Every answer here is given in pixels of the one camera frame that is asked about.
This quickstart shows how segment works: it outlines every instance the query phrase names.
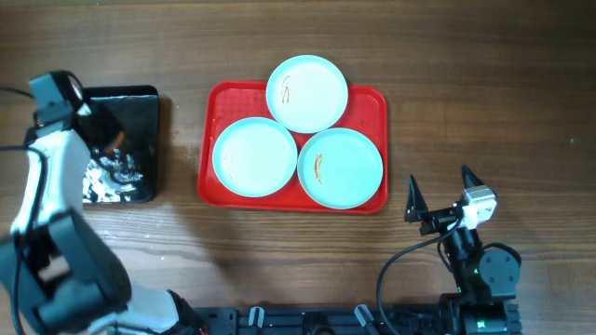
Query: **red tray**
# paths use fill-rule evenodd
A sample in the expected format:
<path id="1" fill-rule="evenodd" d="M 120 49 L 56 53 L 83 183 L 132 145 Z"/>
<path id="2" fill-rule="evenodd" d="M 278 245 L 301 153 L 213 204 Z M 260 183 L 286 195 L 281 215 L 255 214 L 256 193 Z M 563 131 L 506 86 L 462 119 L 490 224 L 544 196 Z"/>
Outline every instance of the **red tray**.
<path id="1" fill-rule="evenodd" d="M 290 181 L 274 194 L 249 198 L 232 193 L 217 179 L 211 154 L 215 141 L 224 129 L 249 116 L 273 119 L 265 102 L 266 82 L 225 81 L 216 85 L 209 95 L 203 151 L 198 170 L 198 193 L 213 206 L 228 208 L 257 208 L 274 210 L 299 210 L 314 212 L 341 212 L 371 214 L 381 209 L 389 194 L 387 166 L 387 103 L 383 94 L 373 87 L 351 86 L 348 89 L 347 107 L 342 118 L 333 127 L 352 128 L 366 137 L 379 149 L 384 164 L 381 186 L 365 204 L 352 209 L 325 208 L 312 200 L 294 173 Z M 298 151 L 313 134 L 290 132 L 296 140 Z"/>

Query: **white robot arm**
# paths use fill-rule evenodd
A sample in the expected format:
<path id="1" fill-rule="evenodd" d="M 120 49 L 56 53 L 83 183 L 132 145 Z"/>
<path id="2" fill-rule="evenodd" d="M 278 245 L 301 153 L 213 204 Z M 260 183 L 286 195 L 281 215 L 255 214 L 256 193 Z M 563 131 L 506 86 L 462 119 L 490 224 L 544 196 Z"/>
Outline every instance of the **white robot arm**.
<path id="1" fill-rule="evenodd" d="M 40 334 L 85 329 L 92 333 L 105 328 L 133 334 L 170 334 L 189 328 L 193 333 L 206 333 L 200 317 L 175 293 L 131 285 L 121 262 L 85 223 L 82 190 L 89 148 L 111 142 L 87 136 L 79 119 L 102 117 L 105 125 L 111 115 L 93 114 L 73 79 L 78 83 L 72 74 L 56 72 L 30 83 L 40 110 L 38 124 L 29 130 L 25 142 L 36 151 L 28 153 L 29 176 L 20 212 L 10 236 L 0 241 L 0 279 Z M 109 136 L 102 138 L 116 136 L 115 129 L 113 122 L 103 134 Z M 44 188 L 36 196 L 38 182 L 44 178 Z M 31 218 L 35 201 L 39 207 Z M 64 257 L 69 268 L 42 278 L 39 273 L 58 257 Z M 20 325 L 16 329 L 22 332 Z"/>

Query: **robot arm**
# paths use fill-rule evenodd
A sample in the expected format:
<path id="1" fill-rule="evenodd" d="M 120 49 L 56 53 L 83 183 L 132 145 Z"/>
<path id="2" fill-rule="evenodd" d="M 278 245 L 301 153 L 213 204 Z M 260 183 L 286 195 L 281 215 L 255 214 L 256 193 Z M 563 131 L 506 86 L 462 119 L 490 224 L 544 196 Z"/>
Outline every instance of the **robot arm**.
<path id="1" fill-rule="evenodd" d="M 80 84 L 75 84 L 78 81 L 67 72 L 45 74 L 30 83 L 39 111 L 25 145 L 44 156 L 47 170 L 42 176 L 40 157 L 29 153 L 22 206 L 11 236 L 0 241 L 0 279 L 39 334 L 109 327 L 127 328 L 129 333 L 185 328 L 205 332 L 198 315 L 175 293 L 131 285 L 117 256 L 83 219 L 83 177 L 90 149 L 113 145 L 120 128 L 105 111 L 94 114 L 82 99 Z M 44 177 L 39 210 L 30 220 L 38 181 Z M 42 276 L 59 257 L 68 269 Z"/>
<path id="2" fill-rule="evenodd" d="M 508 301 L 517 295 L 522 258 L 506 245 L 482 244 L 478 228 L 491 219 L 497 196 L 469 167 L 462 166 L 462 177 L 465 190 L 459 201 L 450 208 L 428 211 L 411 176 L 404 220 L 420 221 L 421 235 L 442 237 L 459 291 L 440 296 L 445 332 L 518 334 L 522 326 L 517 306 Z"/>

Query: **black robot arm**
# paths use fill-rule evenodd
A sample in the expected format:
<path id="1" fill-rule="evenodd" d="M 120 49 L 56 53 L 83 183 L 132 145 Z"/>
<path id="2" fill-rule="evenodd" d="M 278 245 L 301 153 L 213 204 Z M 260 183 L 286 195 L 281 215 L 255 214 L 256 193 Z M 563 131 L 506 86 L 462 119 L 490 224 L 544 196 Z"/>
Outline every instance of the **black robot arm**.
<path id="1" fill-rule="evenodd" d="M 420 234 L 439 234 L 458 293 L 440 296 L 442 328 L 448 334 L 521 334 L 516 297 L 522 257 L 501 243 L 483 245 L 478 226 L 496 209 L 496 194 L 468 166 L 466 189 L 450 208 L 428 211 L 413 176 L 404 219 L 421 222 Z"/>

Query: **wood grain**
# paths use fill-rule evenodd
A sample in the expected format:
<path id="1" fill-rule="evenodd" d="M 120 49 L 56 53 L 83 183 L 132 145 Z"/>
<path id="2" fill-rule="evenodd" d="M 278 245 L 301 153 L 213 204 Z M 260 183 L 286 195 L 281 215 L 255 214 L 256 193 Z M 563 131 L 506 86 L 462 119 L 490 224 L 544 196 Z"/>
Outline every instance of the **wood grain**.
<path id="1" fill-rule="evenodd" d="M 591 2 L 155 2 L 0 5 L 0 86 L 26 88 L 34 75 L 69 69 L 87 86 L 151 84 L 171 101 L 156 200 L 86 208 L 134 281 L 171 288 L 194 306 L 373 303 L 383 263 L 423 240 L 402 219 L 408 175 L 432 208 L 444 207 L 459 196 L 467 163 L 499 193 L 481 238 L 524 258 L 524 333 L 594 332 Z M 391 194 L 376 215 L 219 209 L 196 194 L 210 88 L 266 80 L 299 54 L 325 57 L 350 83 L 387 97 Z M 0 108 L 0 144 L 21 142 L 34 106 L 1 95 Z M 25 178 L 23 157 L 3 155 L 3 233 Z M 425 248 L 391 269 L 385 300 L 434 302 L 453 291 L 435 249 Z M 12 334 L 6 296 L 0 301 L 0 335 Z"/>

